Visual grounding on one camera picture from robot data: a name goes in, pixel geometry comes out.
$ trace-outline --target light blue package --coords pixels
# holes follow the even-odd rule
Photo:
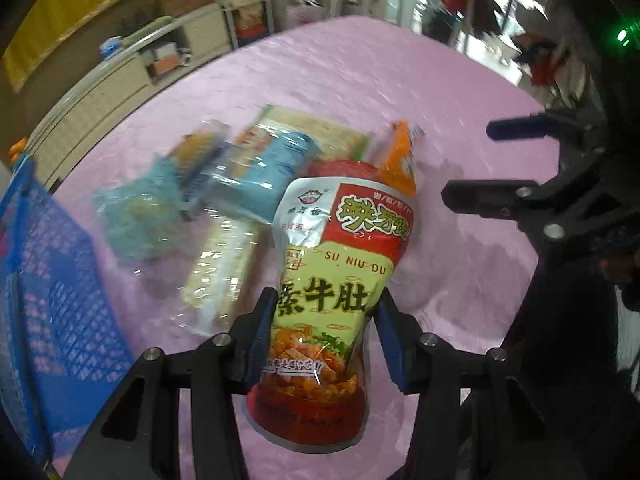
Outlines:
[[[229,166],[233,164],[233,153],[238,147],[229,142],[221,142],[212,150],[207,163],[197,174],[190,175],[180,183],[182,190],[182,212],[185,218],[196,218],[208,207],[207,198],[211,195],[212,183],[215,185],[225,179]]]
[[[123,262],[183,247],[182,195],[170,158],[157,158],[132,182],[95,196],[97,215],[113,253]]]
[[[224,173],[215,168],[205,171],[212,179],[208,206],[271,224],[287,186],[319,150],[306,134],[280,130],[267,135],[270,137],[265,149],[250,160],[238,162],[242,157],[234,153],[236,163],[229,164]]]
[[[275,137],[244,174],[239,207],[270,224],[287,186],[317,152],[315,142],[306,134],[289,132]]]

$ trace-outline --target orange snack bag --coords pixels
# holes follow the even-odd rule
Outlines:
[[[415,196],[414,143],[424,136],[419,126],[398,121],[394,126],[394,141],[380,161],[377,177],[389,187],[407,196]]]
[[[13,164],[27,147],[27,137],[21,138],[9,148],[9,158]]]

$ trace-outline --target yellow wall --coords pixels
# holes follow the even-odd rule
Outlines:
[[[15,94],[0,65],[0,161],[9,163],[9,147],[31,132],[49,109],[89,70],[100,63],[98,46],[122,33],[122,22],[148,12],[156,0],[122,0],[67,38],[31,74]]]
[[[59,44],[118,1],[37,0],[2,56],[14,92]]]

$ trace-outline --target cabinet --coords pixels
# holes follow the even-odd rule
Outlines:
[[[193,59],[158,81],[151,81],[140,50],[181,28]],[[76,83],[31,134],[27,150],[36,161],[36,178],[47,189],[63,180],[121,120],[182,76],[231,50],[220,8],[213,4],[169,25],[105,60]]]

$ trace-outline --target brand logo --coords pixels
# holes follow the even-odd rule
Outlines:
[[[298,200],[305,205],[313,204],[318,201],[318,199],[322,196],[317,189],[310,189],[307,192],[304,192],[302,195],[298,197]]]
[[[406,240],[411,232],[409,222],[402,215],[391,211],[381,203],[377,206],[372,199],[345,195],[340,200],[335,217],[341,227],[350,233],[380,231]]]
[[[267,359],[262,368],[265,374],[278,374],[290,377],[318,377],[324,367],[320,359]]]

